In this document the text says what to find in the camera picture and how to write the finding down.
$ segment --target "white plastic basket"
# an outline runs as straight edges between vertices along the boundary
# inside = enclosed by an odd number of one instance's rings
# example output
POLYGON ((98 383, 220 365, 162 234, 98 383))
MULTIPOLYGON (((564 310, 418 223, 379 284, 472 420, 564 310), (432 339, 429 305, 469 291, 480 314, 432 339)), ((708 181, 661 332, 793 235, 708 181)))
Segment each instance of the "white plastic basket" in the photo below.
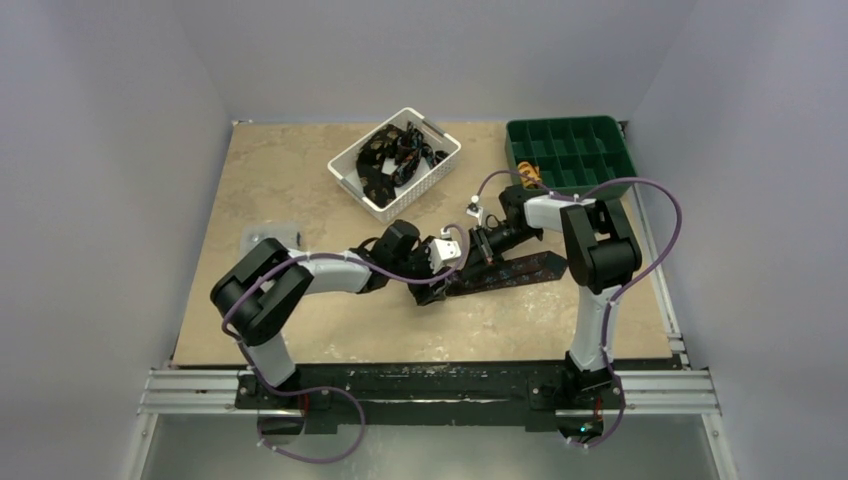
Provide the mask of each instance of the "white plastic basket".
MULTIPOLYGON (((456 166, 456 161, 459 157, 459 150, 462 146, 455 138, 448 135, 444 130, 436 124, 428 120, 412 108, 404 108, 392 118, 386 120, 380 126, 369 132, 358 142, 354 143, 347 150, 340 153, 336 158, 327 163, 327 169, 336 177, 339 185, 345 189, 353 198, 365 207, 371 215, 382 223, 388 223, 396 217, 404 208, 408 207, 418 197, 430 187, 436 184, 445 175, 448 174, 456 166), (422 161, 418 165, 415 175, 406 185, 395 189, 397 198, 383 208, 378 207, 367 198, 362 191, 362 183, 359 180, 359 175, 356 173, 356 158, 359 154, 359 149, 362 145, 377 133, 378 130, 392 124, 396 127, 406 129, 407 122, 412 122, 424 133, 426 142, 433 147, 433 150, 444 150, 448 156, 442 162, 430 169, 426 162, 422 161)), ((384 170, 394 169, 392 162, 386 162, 384 170)))

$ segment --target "wooden tabletop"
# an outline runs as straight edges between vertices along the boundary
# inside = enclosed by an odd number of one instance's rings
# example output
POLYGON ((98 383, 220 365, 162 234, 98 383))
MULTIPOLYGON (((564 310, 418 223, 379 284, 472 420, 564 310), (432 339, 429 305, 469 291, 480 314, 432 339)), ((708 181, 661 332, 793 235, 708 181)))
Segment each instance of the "wooden tabletop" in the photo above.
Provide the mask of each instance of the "wooden tabletop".
MULTIPOLYGON (((491 171, 506 165, 502 123, 440 125, 462 143, 456 169, 397 218, 421 235, 448 223, 471 227, 470 196, 491 171)), ((221 174, 206 238, 189 294, 175 365, 243 364, 221 316, 209 300, 212 286, 239 259, 248 226, 300 224, 304 249, 340 252, 380 236, 385 226, 345 193, 327 162, 374 124, 239 124, 221 174)), ((499 216, 497 195, 509 184, 496 177, 481 203, 499 216)), ((628 205, 631 223, 635 217, 628 205)), ((512 258, 552 250, 565 256, 562 235, 548 232, 507 254, 512 258)), ((284 335, 298 362, 418 362, 563 358, 574 335, 577 285, 558 282, 449 298, 418 307, 405 285, 390 282, 367 295, 327 293, 305 297, 284 335)), ((657 296, 649 280, 623 298, 614 352, 619 358, 670 355, 657 296)))

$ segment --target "gray wall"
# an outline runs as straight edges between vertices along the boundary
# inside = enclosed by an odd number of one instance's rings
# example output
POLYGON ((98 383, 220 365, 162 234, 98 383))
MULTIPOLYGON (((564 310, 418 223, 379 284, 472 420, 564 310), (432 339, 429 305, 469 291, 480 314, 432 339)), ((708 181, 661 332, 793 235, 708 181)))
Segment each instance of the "gray wall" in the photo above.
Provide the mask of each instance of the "gray wall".
POLYGON ((177 0, 229 114, 629 117, 695 0, 177 0))
POLYGON ((0 3, 0 477, 112 480, 229 125, 169 0, 0 3))
POLYGON ((698 2, 630 129, 683 203, 672 296, 741 478, 848 466, 846 19, 839 0, 698 2))

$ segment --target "purple cable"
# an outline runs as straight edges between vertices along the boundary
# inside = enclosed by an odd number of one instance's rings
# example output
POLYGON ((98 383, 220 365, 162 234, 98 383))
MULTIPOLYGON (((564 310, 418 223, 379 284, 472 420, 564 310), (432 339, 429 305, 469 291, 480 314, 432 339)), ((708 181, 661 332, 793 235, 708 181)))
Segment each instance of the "purple cable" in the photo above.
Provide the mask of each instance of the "purple cable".
POLYGON ((608 329, 609 329, 609 317, 610 317, 610 314, 612 313, 612 304, 615 301, 617 301, 619 298, 621 298, 621 296, 624 295, 624 292, 626 292, 630 287, 632 287, 637 282, 639 282, 643 278, 650 275, 650 273, 652 271, 654 271, 660 265, 660 263, 662 263, 663 260, 665 260, 665 258, 668 256, 669 252, 671 252, 672 247, 674 247, 674 244, 677 243, 677 238, 680 236, 680 227, 683 225, 683 210, 681 209, 680 202, 677 201, 677 198, 675 198, 674 195, 672 195, 672 193, 670 191, 668 191, 668 189, 666 189, 665 187, 663 187, 659 183, 657 183, 653 180, 649 180, 647 178, 640 178, 640 177, 614 178, 612 180, 606 181, 606 182, 598 185, 597 187, 589 190, 585 195, 583 195, 583 198, 591 198, 592 196, 596 195, 601 190, 605 190, 609 187, 612 187, 613 185, 623 185, 623 184, 631 185, 631 184, 634 184, 634 183, 649 185, 649 186, 654 187, 654 188, 660 190, 661 192, 663 192, 668 197, 668 199, 671 200, 671 203, 674 205, 674 212, 677 216, 677 221, 675 222, 675 225, 674 225, 674 231, 671 233, 671 238, 668 240, 668 245, 666 245, 665 248, 663 249, 663 251, 657 256, 657 259, 654 260, 648 266, 648 268, 643 270, 642 273, 633 277, 632 280, 627 282, 623 287, 621 287, 615 293, 613 293, 612 296, 610 297, 609 303, 607 303, 607 306, 604 309, 604 318, 603 318, 602 326, 601 326, 601 356, 603 357, 604 365, 607 367, 607 371, 610 373, 610 376, 612 377, 612 380, 615 383, 615 386, 618 387, 619 392, 621 392, 619 394, 619 397, 621 398, 621 402, 620 402, 620 405, 618 407, 618 415, 615 417, 615 421, 613 422, 612 426, 610 428, 606 429, 606 431, 594 442, 583 444, 583 445, 585 445, 586 447, 589 447, 589 448, 596 447, 596 446, 600 445, 601 443, 605 442, 618 429, 618 426, 621 424, 621 420, 624 417, 624 409, 627 407, 627 403, 624 399, 624 386, 621 384, 621 378, 618 375, 615 374, 615 370, 613 370, 612 363, 610 363, 610 361, 609 361, 609 355, 607 355, 607 332, 608 332, 608 329))
MULTIPOLYGON (((462 256, 459 258, 459 261, 457 261, 450 269, 448 269, 446 272, 444 272, 440 275, 436 275, 435 277, 425 278, 425 279, 406 278, 406 277, 402 277, 400 275, 396 275, 392 272, 389 272, 388 270, 385 270, 383 268, 380 268, 377 265, 366 262, 365 260, 362 260, 358 257, 348 257, 348 256, 341 255, 341 254, 338 254, 338 253, 314 253, 314 254, 309 254, 309 255, 301 255, 301 256, 295 257, 295 258, 289 258, 288 260, 285 260, 284 262, 280 263, 276 267, 269 270, 265 275, 260 276, 256 280, 256 282, 253 285, 251 285, 247 289, 247 291, 245 291, 244 294, 241 297, 239 297, 238 300, 236 300, 236 302, 233 304, 233 306, 230 308, 230 310, 227 311, 226 315, 224 315, 224 320, 221 322, 221 330, 224 332, 225 335, 228 335, 228 336, 232 337, 234 340, 236 340, 236 343, 239 346, 239 350, 241 351, 242 355, 244 355, 244 358, 247 360, 247 363, 251 367, 255 367, 255 365, 253 364, 253 360, 250 358, 250 355, 248 355, 247 351, 244 348, 244 345, 241 343, 241 337, 237 333, 230 331, 228 326, 229 326, 230 322, 232 321, 232 318, 233 318, 233 315, 235 315, 235 312, 239 308, 241 308, 241 306, 244 304, 244 302, 246 302, 247 299, 250 298, 251 295, 256 293, 257 290, 259 290, 259 288, 262 286, 263 283, 270 281, 270 280, 273 280, 277 275, 279 275, 281 272, 283 272, 286 268, 293 265, 294 263, 302 262, 304 260, 310 260, 310 259, 330 258, 330 259, 344 260, 346 262, 355 263, 357 265, 362 265, 362 266, 367 267, 367 268, 369 268, 369 269, 371 269, 371 270, 373 270, 373 271, 375 271, 375 272, 377 272, 381 275, 385 275, 386 277, 389 277, 393 280, 398 280, 400 282, 410 283, 410 284, 413 284, 413 285, 430 285, 432 283, 436 283, 436 282, 439 282, 441 280, 444 280, 444 279, 450 277, 451 275, 453 275, 454 273, 456 273, 456 271, 459 270, 461 265, 465 264, 465 261, 468 258, 468 250, 470 248, 470 242, 468 240, 468 234, 465 232, 465 230, 462 227, 460 227, 459 225, 457 225, 455 223, 451 223, 446 228, 453 228, 453 229, 459 231, 459 236, 462 238, 462 248, 461 248, 462 256)), ((359 401, 356 399, 356 397, 351 395, 346 390, 342 390, 341 388, 326 386, 326 387, 311 387, 311 388, 305 388, 303 390, 293 390, 293 391, 286 392, 286 391, 283 391, 283 390, 278 390, 275 386, 271 385, 267 380, 265 380, 265 377, 262 376, 262 373, 258 369, 252 368, 252 370, 253 370, 254 374, 256 375, 256 378, 259 379, 259 382, 262 383, 262 385, 265 387, 265 389, 268 390, 270 393, 272 393, 274 395, 277 395, 277 396, 280 396, 280 397, 294 397, 294 396, 298 396, 298 395, 306 395, 306 394, 313 393, 313 392, 320 392, 322 390, 327 390, 327 391, 330 391, 330 392, 336 392, 336 393, 342 395, 343 397, 347 398, 348 400, 350 400, 351 403, 353 403, 354 407, 356 407, 357 412, 359 413, 359 422, 360 422, 359 424, 360 424, 360 427, 361 427, 359 429, 359 435, 357 435, 356 440, 354 440, 353 444, 351 444, 351 446, 348 447, 347 450, 345 450, 344 452, 342 452, 338 455, 334 455, 332 457, 326 457, 326 458, 313 458, 313 457, 306 457, 306 456, 303 456, 303 455, 299 455, 297 453, 289 452, 287 450, 283 450, 283 449, 281 449, 281 448, 279 448, 275 445, 272 445, 271 442, 269 442, 266 438, 264 438, 262 436, 262 431, 261 431, 260 425, 257 423, 257 430, 259 432, 259 442, 263 446, 265 446, 266 448, 270 449, 273 452, 279 453, 281 455, 284 455, 286 457, 289 457, 289 458, 292 458, 294 460, 298 460, 298 461, 301 461, 301 462, 313 463, 313 464, 327 464, 327 463, 337 462, 337 461, 349 456, 351 453, 356 451, 356 449, 359 447, 359 444, 362 443, 362 438, 365 436, 365 411, 362 409, 362 405, 359 403, 359 401)))
POLYGON ((487 176, 486 178, 483 179, 483 183, 481 183, 480 188, 477 189, 477 196, 478 197, 483 193, 483 189, 486 188, 486 184, 489 183, 489 180, 491 180, 492 177, 495 177, 497 175, 515 175, 516 177, 521 177, 525 180, 529 180, 530 182, 533 183, 533 185, 536 185, 537 187, 541 188, 542 190, 545 190, 546 192, 550 193, 551 195, 556 195, 556 192, 554 192, 550 188, 546 187, 542 182, 537 181, 535 178, 531 177, 530 175, 525 175, 525 174, 523 174, 519 171, 516 171, 516 170, 496 170, 496 171, 490 173, 489 176, 487 176))

